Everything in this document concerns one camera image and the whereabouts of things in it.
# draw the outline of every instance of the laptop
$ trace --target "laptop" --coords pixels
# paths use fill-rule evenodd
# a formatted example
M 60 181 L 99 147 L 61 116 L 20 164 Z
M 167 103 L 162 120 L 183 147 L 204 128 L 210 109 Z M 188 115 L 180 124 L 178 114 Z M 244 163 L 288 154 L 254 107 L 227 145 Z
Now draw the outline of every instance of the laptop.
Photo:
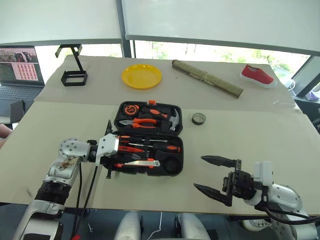
M 0 46 L 0 116 L 23 101 L 24 112 L 45 87 L 34 46 Z

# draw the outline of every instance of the cable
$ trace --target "cable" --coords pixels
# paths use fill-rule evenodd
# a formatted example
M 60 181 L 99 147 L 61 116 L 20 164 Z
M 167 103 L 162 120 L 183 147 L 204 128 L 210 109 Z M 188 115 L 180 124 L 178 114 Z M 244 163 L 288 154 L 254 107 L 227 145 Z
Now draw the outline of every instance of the cable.
M 308 219 L 304 219 L 304 220 L 295 220 L 295 221 L 291 221 L 291 220 L 284 220 L 282 218 L 279 218 L 275 215 L 272 214 L 272 212 L 269 210 L 268 207 L 266 207 L 264 209 L 264 211 L 266 212 L 266 214 L 268 214 L 268 216 L 270 218 L 272 218 L 273 220 L 278 221 L 279 223 L 282 224 L 289 224 L 289 225 L 303 225 L 303 224 L 311 224 L 311 223 L 315 223 L 320 221 L 320 216 L 316 216 L 316 217 L 310 217 Z
M 86 209 L 87 209 L 87 205 L 88 205 L 88 202 L 89 202 L 91 190 L 92 190 L 92 188 L 93 188 L 93 186 L 94 186 L 94 182 L 95 182 L 97 170 L 98 170 L 98 166 L 95 166 L 94 173 L 93 173 L 93 177 L 92 177 L 91 184 L 90 184 L 90 188 L 89 188 L 89 191 L 88 191 L 88 195 L 86 196 L 85 203 L 84 203 L 84 206 L 83 206 L 83 209 L 82 209 L 81 217 L 80 217 L 79 222 L 78 222 L 78 224 L 77 224 L 77 226 L 76 226 L 76 229 L 75 229 L 75 231 L 74 231 L 74 234 L 75 234 L 75 235 L 77 234 L 77 232 L 78 232 L 78 230 L 79 230 L 79 227 L 80 227 L 80 224 L 81 224 L 81 222 L 82 222 L 82 219 L 84 218 L 85 211 L 86 211 Z
M 75 236 L 75 230 L 76 230 L 76 225 L 77 225 L 77 217 L 78 217 L 78 210 L 79 210 L 80 194 L 81 194 L 81 188 L 82 188 L 82 169 L 81 169 L 81 162 L 80 162 L 80 164 L 79 164 L 79 178 L 80 178 L 80 183 L 79 183 L 78 197 L 77 197 L 77 199 L 76 199 L 75 215 L 74 215 L 73 227 L 72 227 L 72 233 L 71 233 L 70 239 L 72 239 L 72 238 Z
M 269 208 L 269 207 L 268 207 L 268 209 L 272 213 L 291 215 L 291 216 L 296 216 L 296 217 L 303 218 L 303 219 L 312 218 L 310 216 L 305 216 L 305 215 L 302 215 L 302 214 L 299 214 L 299 213 L 290 212 L 290 211 L 277 210 L 277 209 L 272 209 L 272 208 Z
M 150 240 L 150 238 L 153 236 L 153 234 L 155 234 L 155 233 L 157 233 L 157 232 L 160 232 L 160 231 L 161 231 L 161 222 L 162 222 L 162 212 L 161 212 L 161 215 L 160 215 L 160 224 L 159 224 L 159 229 L 158 229 L 158 230 L 156 230 L 156 231 L 153 231 L 153 232 L 151 233 L 151 235 L 148 237 L 148 239 L 147 239 L 147 240 Z

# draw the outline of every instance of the black tool case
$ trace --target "black tool case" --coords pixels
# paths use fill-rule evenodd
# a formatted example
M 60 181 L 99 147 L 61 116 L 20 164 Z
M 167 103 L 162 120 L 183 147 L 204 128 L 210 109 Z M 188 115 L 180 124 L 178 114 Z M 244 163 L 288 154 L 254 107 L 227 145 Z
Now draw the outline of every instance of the black tool case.
M 172 121 L 170 121 L 171 116 L 175 118 L 174 123 L 176 125 L 174 130 L 170 129 L 173 125 Z M 150 128 L 134 128 L 131 124 L 125 125 L 121 123 L 121 121 L 133 121 L 134 119 L 153 119 L 156 120 L 156 123 L 138 123 Z M 182 171 L 184 165 L 183 142 L 178 137 L 183 129 L 180 107 L 156 103 L 153 100 L 148 102 L 125 101 L 118 109 L 114 125 L 117 128 L 114 134 L 119 135 L 119 148 L 116 156 L 111 157 L 112 164 L 104 165 L 109 169 L 109 177 L 111 175 L 110 168 L 112 168 L 112 171 L 127 174 L 147 173 L 149 176 L 176 176 Z M 134 139 L 129 140 L 122 136 L 134 137 Z M 144 152 L 121 151 L 121 147 L 141 149 Z M 160 166 L 125 165 L 128 162 L 127 158 L 130 159 L 131 154 L 135 154 L 135 157 L 138 155 L 141 157 L 140 160 L 159 161 Z

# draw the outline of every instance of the laptop keyboard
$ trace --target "laptop keyboard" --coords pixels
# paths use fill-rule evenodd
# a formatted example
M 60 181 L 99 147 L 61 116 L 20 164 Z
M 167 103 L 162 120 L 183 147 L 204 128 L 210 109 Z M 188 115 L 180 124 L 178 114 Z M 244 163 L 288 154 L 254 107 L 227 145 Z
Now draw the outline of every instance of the laptop keyboard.
M 37 87 L 0 86 L 0 99 L 32 102 L 41 90 L 42 88 Z

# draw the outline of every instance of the laptop screen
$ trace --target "laptop screen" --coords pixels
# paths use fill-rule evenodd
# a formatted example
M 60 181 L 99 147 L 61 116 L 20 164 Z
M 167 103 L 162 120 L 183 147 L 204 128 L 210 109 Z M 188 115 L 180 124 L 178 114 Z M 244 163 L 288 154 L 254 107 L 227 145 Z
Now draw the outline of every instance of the laptop screen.
M 44 86 L 34 46 L 0 46 L 0 83 Z

